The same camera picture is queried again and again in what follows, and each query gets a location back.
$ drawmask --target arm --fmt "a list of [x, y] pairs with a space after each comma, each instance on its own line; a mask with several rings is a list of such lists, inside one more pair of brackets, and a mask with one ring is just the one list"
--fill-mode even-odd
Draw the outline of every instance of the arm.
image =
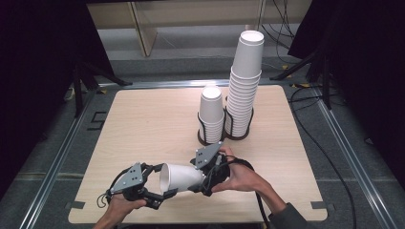
[[[229, 147], [222, 147], [220, 152], [228, 156], [228, 161], [234, 155]], [[254, 171], [242, 164], [233, 163], [229, 165], [230, 177], [223, 183], [212, 188], [213, 193], [236, 190], [243, 192], [257, 192], [265, 201], [271, 211], [269, 219], [277, 228], [310, 228], [307, 221], [295, 210], [291, 204], [286, 204], [276, 193], [270, 183]]]
[[110, 229], [121, 223], [125, 217], [134, 209], [138, 209], [146, 205], [144, 199], [138, 199], [135, 201], [128, 201], [123, 194], [114, 195], [111, 198], [107, 211], [98, 220], [94, 229]]

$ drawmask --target tabletop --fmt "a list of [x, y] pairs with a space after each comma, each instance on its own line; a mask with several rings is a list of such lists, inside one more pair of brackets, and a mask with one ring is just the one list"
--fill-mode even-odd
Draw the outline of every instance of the tabletop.
[[[221, 90], [225, 106], [228, 88]], [[136, 162], [191, 165], [189, 161], [195, 157], [196, 149], [202, 147], [197, 138], [202, 91], [203, 88], [177, 88], [118, 92], [75, 199], [84, 202], [84, 207], [73, 208], [69, 221], [97, 222], [106, 210], [97, 206], [97, 197], [110, 187], [119, 172]], [[326, 209], [311, 206], [312, 202], [323, 200], [282, 87], [259, 86], [249, 135], [243, 140], [226, 138], [224, 145], [230, 146], [237, 157], [249, 161], [305, 219], [327, 217]], [[145, 187], [160, 194], [159, 173], [151, 174]], [[178, 193], [159, 210], [141, 208], [124, 222], [261, 221], [254, 193], [225, 191], [211, 197]]]

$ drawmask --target hand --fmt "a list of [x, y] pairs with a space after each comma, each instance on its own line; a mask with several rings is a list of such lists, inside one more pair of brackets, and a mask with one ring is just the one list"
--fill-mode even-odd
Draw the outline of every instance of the hand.
[[[234, 159], [233, 152], [229, 147], [221, 147], [220, 152], [227, 155], [228, 161]], [[243, 192], [260, 191], [263, 185], [268, 184], [268, 182], [262, 177], [242, 164], [232, 163], [229, 165], [229, 169], [229, 179], [212, 187], [211, 191], [213, 193], [218, 193], [225, 190], [236, 190]]]
[[146, 205], [144, 199], [138, 199], [135, 201], [128, 201], [123, 194], [113, 195], [108, 206], [107, 211], [97, 222], [94, 228], [113, 228], [117, 224], [121, 223], [125, 217], [134, 209], [139, 209]]
[[[220, 152], [223, 152], [228, 156], [228, 161], [234, 159], [233, 152], [229, 147], [221, 147]], [[270, 183], [256, 174], [253, 170], [238, 163], [229, 164], [229, 169], [229, 179], [212, 187], [211, 191], [213, 193], [225, 190], [243, 192], [255, 191], [262, 197], [273, 214], [280, 213], [287, 207], [286, 203], [280, 198], [276, 191], [274, 191]]]

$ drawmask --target metal stand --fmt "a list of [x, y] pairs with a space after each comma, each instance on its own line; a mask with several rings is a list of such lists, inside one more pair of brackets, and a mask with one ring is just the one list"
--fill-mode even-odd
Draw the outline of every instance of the metal stand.
[[347, 1], [339, 1], [336, 9], [330, 18], [329, 25], [327, 26], [324, 35], [321, 39], [317, 49], [309, 54], [305, 59], [301, 60], [298, 64], [294, 65], [291, 69], [283, 73], [271, 77], [270, 80], [281, 80], [287, 76], [300, 70], [308, 63], [310, 63], [309, 70], [306, 78], [308, 82], [315, 82], [318, 80], [321, 73], [323, 73], [323, 94], [322, 98], [325, 105], [330, 109], [330, 53], [333, 49], [334, 41], [337, 39], [339, 30], [342, 27], [342, 15], [347, 5]]
[[[246, 133], [245, 133], [244, 135], [242, 135], [242, 136], [234, 136], [234, 135], [233, 135], [233, 116], [232, 116], [232, 114], [230, 114], [230, 113], [227, 111], [227, 109], [226, 109], [226, 107], [225, 107], [225, 108], [224, 108], [223, 133], [222, 133], [222, 135], [221, 135], [220, 141], [224, 141], [225, 138], [229, 138], [229, 139], [231, 139], [231, 140], [242, 140], [242, 139], [245, 139], [245, 138], [249, 135], [250, 123], [252, 122], [253, 115], [254, 115], [254, 109], [252, 109], [252, 114], [251, 114], [251, 117], [250, 117], [250, 120], [249, 120], [249, 124], [247, 125], [247, 128], [246, 128]], [[225, 123], [226, 123], [226, 117], [227, 117], [227, 116], [229, 116], [230, 122], [231, 122], [231, 123], [230, 123], [230, 125], [231, 125], [231, 127], [230, 127], [230, 133], [227, 133], [226, 130], [225, 130]], [[203, 139], [202, 139], [201, 136], [200, 136], [200, 130], [197, 131], [197, 138], [198, 138], [199, 142], [200, 142], [202, 145], [204, 145], [204, 146], [207, 146], [207, 145], [212, 144], [212, 143], [206, 142], [205, 125], [203, 124], [203, 121], [200, 119], [200, 116], [199, 116], [198, 114], [197, 114], [197, 118], [199, 119], [200, 123], [202, 124], [202, 130], [203, 130]]]
[[132, 85], [132, 82], [125, 82], [115, 75], [106, 73], [102, 69], [86, 62], [78, 62], [75, 65], [74, 69], [74, 87], [75, 87], [75, 106], [76, 112], [75, 117], [77, 117], [83, 109], [83, 97], [81, 95], [81, 82], [86, 86], [88, 90], [98, 89], [98, 83], [95, 80], [95, 77], [91, 73], [97, 73], [114, 83], [117, 83], [119, 86], [128, 86]]

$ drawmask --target stack of paper cups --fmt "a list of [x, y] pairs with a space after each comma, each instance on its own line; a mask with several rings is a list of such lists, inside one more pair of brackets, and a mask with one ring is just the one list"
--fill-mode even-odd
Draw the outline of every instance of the stack of paper cups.
[[224, 106], [221, 89], [206, 85], [202, 90], [200, 112], [200, 138], [206, 143], [221, 140], [224, 128]]
[[225, 130], [235, 137], [244, 136], [249, 127], [254, 98], [262, 74], [263, 46], [264, 36], [259, 31], [241, 33], [230, 71], [226, 104]]

